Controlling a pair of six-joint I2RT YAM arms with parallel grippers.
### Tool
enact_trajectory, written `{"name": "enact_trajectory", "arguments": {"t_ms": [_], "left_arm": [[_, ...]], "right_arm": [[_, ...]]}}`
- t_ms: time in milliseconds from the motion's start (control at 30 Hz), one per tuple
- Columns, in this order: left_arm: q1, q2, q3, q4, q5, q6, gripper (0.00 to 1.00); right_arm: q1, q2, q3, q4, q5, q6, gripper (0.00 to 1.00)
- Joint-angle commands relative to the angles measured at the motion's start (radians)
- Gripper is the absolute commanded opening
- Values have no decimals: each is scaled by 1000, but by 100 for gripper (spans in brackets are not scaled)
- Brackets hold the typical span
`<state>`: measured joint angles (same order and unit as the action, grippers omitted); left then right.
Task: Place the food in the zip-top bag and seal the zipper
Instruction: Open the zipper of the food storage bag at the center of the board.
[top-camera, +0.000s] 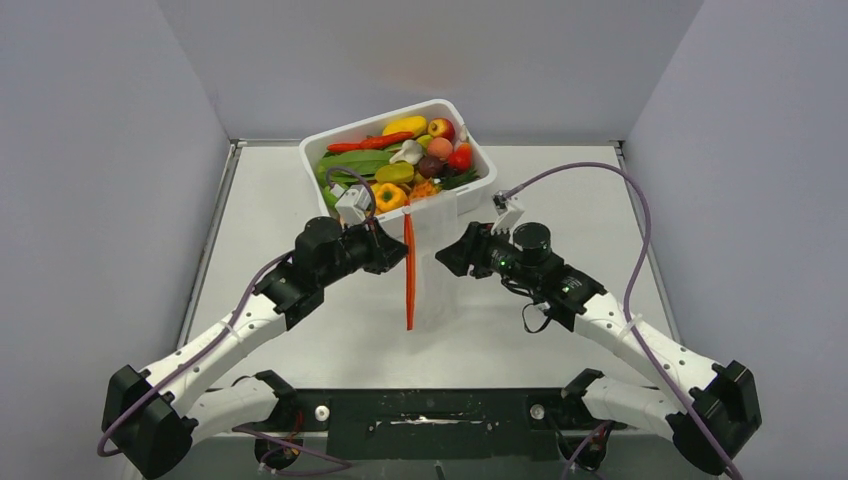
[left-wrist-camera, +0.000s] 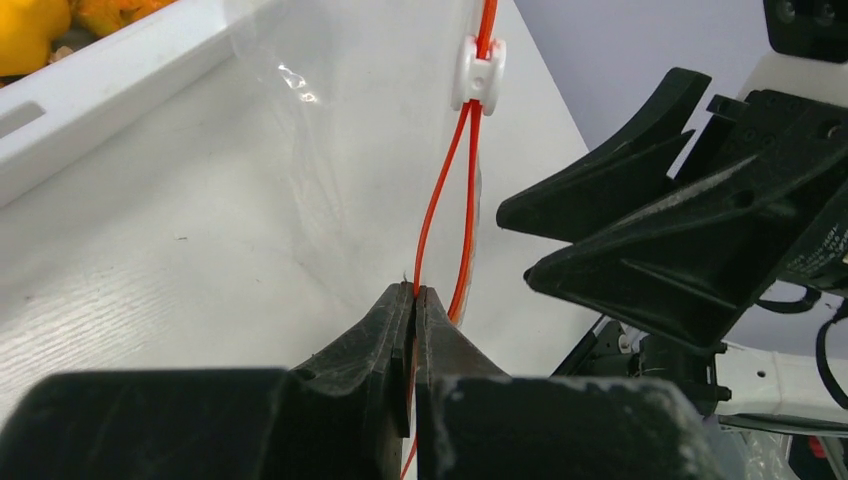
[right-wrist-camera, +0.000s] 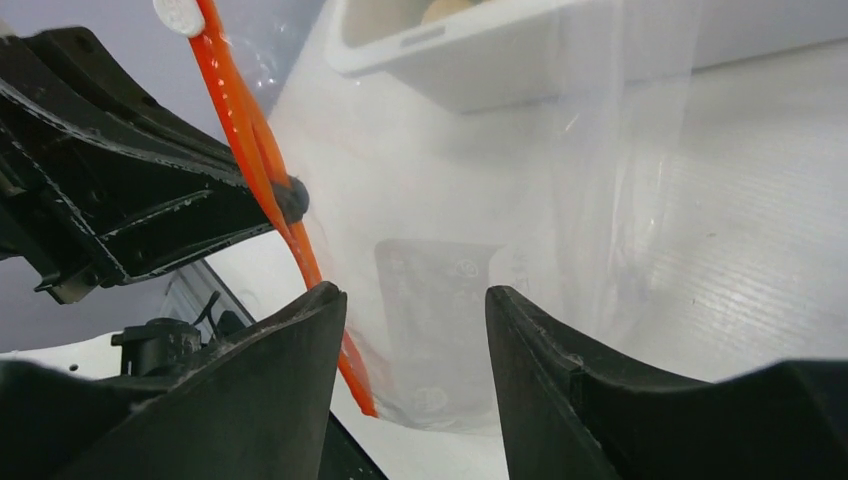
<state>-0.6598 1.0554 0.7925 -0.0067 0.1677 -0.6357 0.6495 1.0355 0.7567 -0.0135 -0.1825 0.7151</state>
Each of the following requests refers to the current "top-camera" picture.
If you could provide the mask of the clear zip top bag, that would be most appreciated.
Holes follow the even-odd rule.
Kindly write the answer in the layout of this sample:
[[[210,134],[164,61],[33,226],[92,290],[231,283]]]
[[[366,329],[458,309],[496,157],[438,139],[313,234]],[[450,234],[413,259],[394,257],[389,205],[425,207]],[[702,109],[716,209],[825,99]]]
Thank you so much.
[[[457,279],[436,253],[457,239],[457,198],[446,192],[418,198],[403,208],[406,330],[431,331],[446,323],[458,305]]]

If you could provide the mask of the yellow green starfruit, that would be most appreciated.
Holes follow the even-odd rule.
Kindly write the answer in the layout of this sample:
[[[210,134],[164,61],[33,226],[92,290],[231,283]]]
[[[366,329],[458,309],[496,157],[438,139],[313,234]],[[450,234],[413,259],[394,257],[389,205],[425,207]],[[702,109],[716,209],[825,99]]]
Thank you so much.
[[[375,173],[375,180],[381,184],[390,183],[400,185],[411,182],[415,174],[416,170],[413,165],[400,162],[379,168]]]

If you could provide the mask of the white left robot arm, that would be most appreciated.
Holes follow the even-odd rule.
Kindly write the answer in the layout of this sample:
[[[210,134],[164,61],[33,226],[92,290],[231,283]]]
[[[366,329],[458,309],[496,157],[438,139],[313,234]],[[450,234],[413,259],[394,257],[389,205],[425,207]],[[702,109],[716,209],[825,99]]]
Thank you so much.
[[[112,374],[98,456],[123,455],[144,478],[157,479],[206,438],[265,421],[284,397],[279,376],[264,372],[220,390],[213,384],[316,310],[327,287],[359,270],[386,273],[409,253],[376,219],[347,227],[326,216],[309,220],[293,249],[261,267],[225,317],[172,354]]]

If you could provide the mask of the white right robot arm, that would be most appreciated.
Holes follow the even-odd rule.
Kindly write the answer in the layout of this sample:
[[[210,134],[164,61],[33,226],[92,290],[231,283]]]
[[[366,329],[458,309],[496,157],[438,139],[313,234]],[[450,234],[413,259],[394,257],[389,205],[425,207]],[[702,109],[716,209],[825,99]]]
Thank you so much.
[[[526,294],[550,320],[612,353],[648,385],[585,369],[562,390],[572,425],[595,419],[650,432],[670,441],[694,467],[714,476],[762,424],[752,372],[737,361],[721,365],[677,343],[636,315],[597,280],[551,250],[549,229],[525,223],[513,233],[472,222],[435,258],[457,277],[500,277]]]

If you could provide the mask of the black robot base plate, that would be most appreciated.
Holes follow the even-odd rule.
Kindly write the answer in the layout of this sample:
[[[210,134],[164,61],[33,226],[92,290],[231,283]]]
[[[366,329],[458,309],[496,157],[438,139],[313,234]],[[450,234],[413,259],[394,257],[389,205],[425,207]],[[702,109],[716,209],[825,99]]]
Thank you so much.
[[[344,460],[559,459],[559,437],[597,426],[558,388],[302,389],[257,422],[297,429]]]

